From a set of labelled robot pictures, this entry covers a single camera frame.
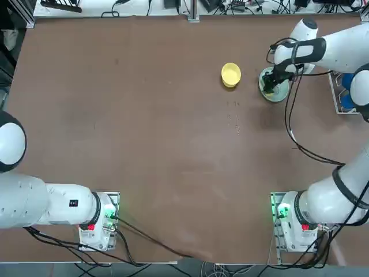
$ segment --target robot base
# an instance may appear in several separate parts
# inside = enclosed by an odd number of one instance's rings
[[[100,251],[115,249],[116,234],[115,219],[109,218],[110,215],[117,215],[119,211],[119,192],[96,192],[101,202],[99,219],[95,226],[90,230],[78,228],[80,243],[96,248]],[[94,251],[89,248],[80,247],[83,251]]]
[[[297,192],[287,192],[281,204],[278,206],[277,213],[281,223],[285,249],[289,252],[305,252],[307,248],[316,240],[318,229],[304,230],[296,217],[295,197]]]

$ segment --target black band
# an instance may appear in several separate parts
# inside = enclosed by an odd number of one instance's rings
[[[91,192],[92,195],[95,197],[96,199],[96,211],[95,214],[93,215],[93,218],[86,224],[80,224],[80,228],[82,230],[87,230],[88,225],[90,224],[96,224],[97,221],[99,220],[100,217],[100,211],[101,211],[101,201],[100,201],[100,197],[97,195],[96,192]]]
[[[293,203],[293,206],[295,208],[295,214],[296,217],[298,219],[298,221],[300,222],[300,224],[309,224],[309,222],[304,218],[304,216],[302,215],[300,208],[299,208],[299,202],[300,202],[300,197],[302,195],[302,193],[305,190],[301,190],[297,193],[296,197],[295,197],[295,202]]]
[[[369,63],[366,63],[365,65],[363,65],[363,66],[359,67],[359,68],[358,68],[358,70],[357,70],[357,71],[355,71],[355,73],[353,74],[352,80],[355,78],[355,76],[356,76],[359,72],[364,71],[364,70],[368,70],[368,71],[369,71]],[[361,105],[356,104],[356,103],[352,100],[352,98],[351,98],[351,101],[352,101],[352,103],[353,103],[353,105],[354,105],[354,107],[355,107],[356,111],[357,111],[358,113],[360,113],[360,114],[363,116],[363,118],[364,118],[364,120],[365,120],[366,122],[368,122],[368,123],[369,123],[369,103],[361,106]]]
[[[23,152],[22,157],[17,162],[15,162],[13,164],[6,164],[6,163],[3,163],[3,162],[0,162],[0,172],[1,173],[10,171],[12,169],[15,169],[18,166],[18,164],[23,160],[26,149],[27,149],[27,135],[25,134],[25,130],[24,130],[22,124],[17,120],[17,118],[12,117],[7,112],[0,111],[0,126],[3,126],[7,123],[14,123],[22,129],[22,131],[24,133],[24,138],[25,138],[25,148],[24,148],[24,152]]]
[[[295,197],[295,201],[293,203],[293,206],[295,208],[295,215],[296,215],[296,218],[298,219],[299,223],[301,225],[305,224],[305,225],[308,225],[309,226],[309,230],[314,230],[315,228],[318,227],[318,224],[316,223],[310,223],[309,221],[307,221],[305,219],[305,217],[303,216],[301,210],[300,210],[300,197],[301,195],[305,192],[306,190],[301,190],[297,193],[296,197]]]
[[[346,197],[348,201],[350,201],[353,205],[356,205],[357,201],[359,200],[348,188],[347,186],[342,182],[342,179],[338,173],[338,170],[341,168],[341,166],[337,166],[333,172],[332,177],[333,181],[336,184],[337,188],[340,190],[340,192]],[[359,202],[359,205],[357,206],[361,209],[369,209],[369,205],[363,201]]]

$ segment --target white shelf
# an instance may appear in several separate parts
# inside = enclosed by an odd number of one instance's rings
[[[80,7],[82,13],[68,12],[66,10],[58,10],[52,8],[42,7],[40,0],[37,0],[34,17],[101,17],[103,12],[111,11],[111,6],[116,0],[80,0]],[[190,8],[190,0],[186,0],[188,7]],[[148,11],[148,0],[129,0],[122,5],[115,5],[114,10],[119,12],[121,17],[124,16],[146,16]],[[187,14],[186,5],[184,0],[181,0],[181,6],[179,13]],[[152,0],[150,8],[150,16],[177,16],[176,9],[165,9],[163,0]]]
[[[181,6],[179,8],[180,14],[187,14],[187,9],[185,5],[185,1],[187,3],[187,7],[190,9],[191,0],[181,0]],[[211,15],[214,11],[208,13],[208,11],[204,8],[202,3],[199,0],[197,5],[197,10],[199,15]],[[40,4],[40,0],[37,0],[37,4],[35,6],[35,11],[33,13],[34,17],[101,17],[103,12],[111,11],[111,6],[114,4],[115,0],[80,0],[80,7],[82,9],[82,13],[68,12],[65,10],[58,10],[52,8],[42,7]],[[226,0],[225,5],[227,6],[230,0]],[[283,0],[283,4],[287,6],[288,0]],[[295,5],[293,5],[294,0],[291,0],[291,11],[295,10]],[[360,5],[360,0],[355,0],[353,6]],[[261,3],[263,7],[264,14],[271,14],[272,10],[277,10],[279,4],[277,2],[273,2],[272,0],[265,0]],[[300,8],[296,13],[297,14],[314,14],[318,10],[321,9],[323,4],[316,4],[310,2],[306,8]],[[127,3],[122,5],[115,5],[114,10],[119,12],[121,17],[126,16],[146,16],[148,11],[149,2],[148,0],[129,0]],[[257,12],[257,5],[248,6],[255,14],[261,14],[261,12]],[[343,13],[340,7],[338,7],[338,12]],[[249,11],[239,12],[234,10],[235,14],[238,15],[247,15],[251,14]],[[176,9],[165,9],[163,0],[152,0],[150,16],[177,16],[178,13]],[[110,14],[105,14],[104,17],[112,16]]]
[[[295,10],[296,6],[293,5],[295,1],[291,0],[291,13],[293,13],[293,11]],[[230,0],[226,0],[224,2],[225,6],[227,6],[230,3]],[[286,8],[288,9],[289,6],[287,6],[288,0],[283,0],[282,4],[286,6]],[[262,10],[264,14],[271,14],[272,10],[277,10],[279,7],[279,3],[278,0],[277,2],[273,2],[272,0],[265,0],[263,3],[260,4],[262,6]],[[312,1],[310,1],[310,3],[307,5],[306,8],[300,8],[296,14],[315,14],[317,13],[321,8],[322,8],[323,4],[320,3],[313,3]],[[355,2],[353,3],[353,6],[360,6],[360,0],[355,0]],[[249,9],[251,9],[255,14],[261,14],[261,12],[257,12],[256,9],[258,8],[258,5],[252,5],[252,6],[247,6]],[[204,15],[212,15],[214,11],[208,13],[208,11],[205,9],[205,7],[202,5],[202,3],[198,0],[197,2],[197,10],[198,10],[198,14],[200,16],[204,16]],[[338,7],[338,13],[344,13],[344,11]],[[252,13],[248,10],[245,10],[245,12],[239,12],[237,10],[234,10],[234,14],[235,15],[252,15]],[[229,10],[227,15],[233,15],[232,12]]]

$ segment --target metal frame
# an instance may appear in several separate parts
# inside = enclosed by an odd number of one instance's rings
[[[35,26],[35,18],[33,17],[33,12],[23,4],[22,0],[8,1],[26,22],[26,28],[33,28]]]
[[[200,16],[197,13],[197,0],[191,0],[189,22],[200,22]]]
[[[270,193],[270,203],[272,204],[272,215],[273,215],[273,230],[274,230],[274,239],[276,242],[276,254],[277,254],[277,264],[282,264],[282,255],[281,252],[287,252],[285,242],[284,242],[284,234],[282,231],[281,223],[277,221],[276,211],[278,210],[279,204],[281,204],[283,196],[285,192],[271,192]],[[315,253],[317,251],[317,245],[308,251],[309,253]]]

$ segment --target table surface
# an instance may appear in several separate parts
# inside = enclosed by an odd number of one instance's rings
[[[314,18],[321,35],[359,23],[350,15]],[[121,217],[183,253],[265,263],[273,225],[270,192],[306,189],[333,170],[294,147],[284,129],[284,103],[271,104],[258,90],[269,45],[288,36],[299,20],[39,21],[27,31],[7,106],[28,136],[17,171],[45,182],[118,190]],[[242,71],[234,91],[220,81],[226,62]],[[360,116],[335,113],[327,76],[302,80],[292,128],[301,144],[343,162],[369,135]],[[74,226],[42,230],[78,240]],[[367,232],[345,228],[330,262],[368,265]],[[1,261],[76,261],[22,229],[0,233],[6,249]],[[125,233],[137,261],[179,258]],[[125,257],[120,243],[112,253]],[[283,255],[284,262],[294,259]]]

